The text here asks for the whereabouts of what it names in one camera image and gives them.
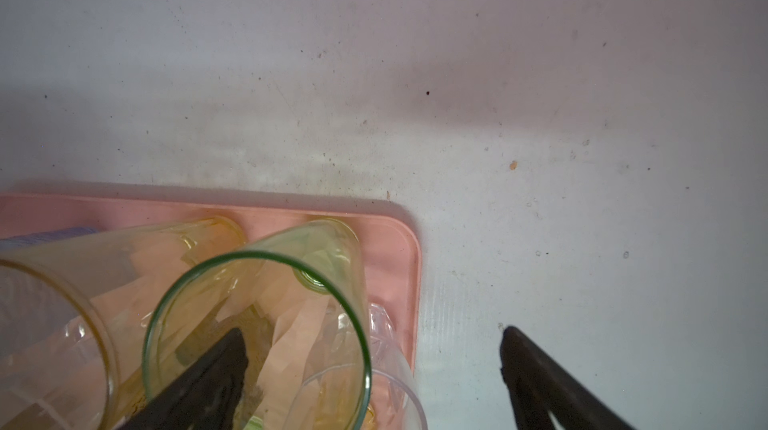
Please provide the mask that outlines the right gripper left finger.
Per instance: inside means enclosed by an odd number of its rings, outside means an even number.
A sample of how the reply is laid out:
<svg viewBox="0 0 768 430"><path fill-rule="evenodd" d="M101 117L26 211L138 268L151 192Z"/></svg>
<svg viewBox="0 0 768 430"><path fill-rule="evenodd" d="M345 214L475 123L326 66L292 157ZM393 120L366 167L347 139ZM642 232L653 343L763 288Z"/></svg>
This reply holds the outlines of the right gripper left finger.
<svg viewBox="0 0 768 430"><path fill-rule="evenodd" d="M231 429L247 366L243 334L232 329L121 429Z"/></svg>

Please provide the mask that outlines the clear glass small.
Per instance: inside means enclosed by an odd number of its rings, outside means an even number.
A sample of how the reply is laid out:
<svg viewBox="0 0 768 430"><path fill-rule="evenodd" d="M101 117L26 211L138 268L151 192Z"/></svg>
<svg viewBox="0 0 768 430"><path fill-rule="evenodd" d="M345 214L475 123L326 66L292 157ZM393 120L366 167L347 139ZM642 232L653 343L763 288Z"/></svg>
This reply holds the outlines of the clear glass small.
<svg viewBox="0 0 768 430"><path fill-rule="evenodd" d="M368 307L372 375L358 386L358 369L341 364L321 370L302 384L289 407L286 429L427 429L413 371L397 340L395 326L378 304Z"/></svg>

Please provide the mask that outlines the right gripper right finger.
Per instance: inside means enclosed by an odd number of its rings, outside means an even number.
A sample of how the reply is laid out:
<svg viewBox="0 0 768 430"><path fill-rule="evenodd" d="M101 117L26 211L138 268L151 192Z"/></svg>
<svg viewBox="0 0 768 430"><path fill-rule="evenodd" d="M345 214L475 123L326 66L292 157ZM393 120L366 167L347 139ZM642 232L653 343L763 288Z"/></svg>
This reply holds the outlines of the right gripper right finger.
<svg viewBox="0 0 768 430"><path fill-rule="evenodd" d="M631 427L514 326L503 331L500 359L519 429Z"/></svg>

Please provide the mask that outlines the yellow-green tall glass back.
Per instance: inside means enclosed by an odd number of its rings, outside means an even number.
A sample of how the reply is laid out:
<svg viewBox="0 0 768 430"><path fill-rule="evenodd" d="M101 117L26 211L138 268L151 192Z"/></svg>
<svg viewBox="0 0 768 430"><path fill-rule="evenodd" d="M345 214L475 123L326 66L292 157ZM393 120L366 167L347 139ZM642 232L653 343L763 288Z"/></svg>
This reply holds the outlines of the yellow-green tall glass back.
<svg viewBox="0 0 768 430"><path fill-rule="evenodd" d="M232 330L248 365L237 429L358 429L372 387L362 247L316 219L206 260L165 293L142 355L158 397Z"/></svg>

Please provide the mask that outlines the yellow tall glass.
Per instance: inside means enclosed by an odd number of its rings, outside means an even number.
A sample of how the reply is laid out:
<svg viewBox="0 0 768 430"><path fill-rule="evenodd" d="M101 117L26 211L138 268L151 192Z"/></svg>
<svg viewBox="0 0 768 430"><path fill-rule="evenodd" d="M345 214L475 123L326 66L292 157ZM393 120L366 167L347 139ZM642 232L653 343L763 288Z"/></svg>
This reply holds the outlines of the yellow tall glass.
<svg viewBox="0 0 768 430"><path fill-rule="evenodd" d="M1 255L1 425L113 429L146 402L148 324L197 264L245 242L225 217L93 233Z"/></svg>

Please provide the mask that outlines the pink plastic tray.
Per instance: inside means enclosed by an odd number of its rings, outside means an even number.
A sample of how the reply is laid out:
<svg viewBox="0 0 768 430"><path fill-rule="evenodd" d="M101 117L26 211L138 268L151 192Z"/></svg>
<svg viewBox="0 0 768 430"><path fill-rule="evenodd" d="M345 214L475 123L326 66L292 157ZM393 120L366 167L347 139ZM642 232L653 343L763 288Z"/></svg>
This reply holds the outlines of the pink plastic tray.
<svg viewBox="0 0 768 430"><path fill-rule="evenodd" d="M203 205L61 195L4 195L1 242L28 247L59 241L78 232L113 231L203 216L234 219L249 237L262 238L312 219L319 212ZM361 240L371 304L385 308L412 371L415 362L422 254L413 231L402 221L372 214L343 214Z"/></svg>

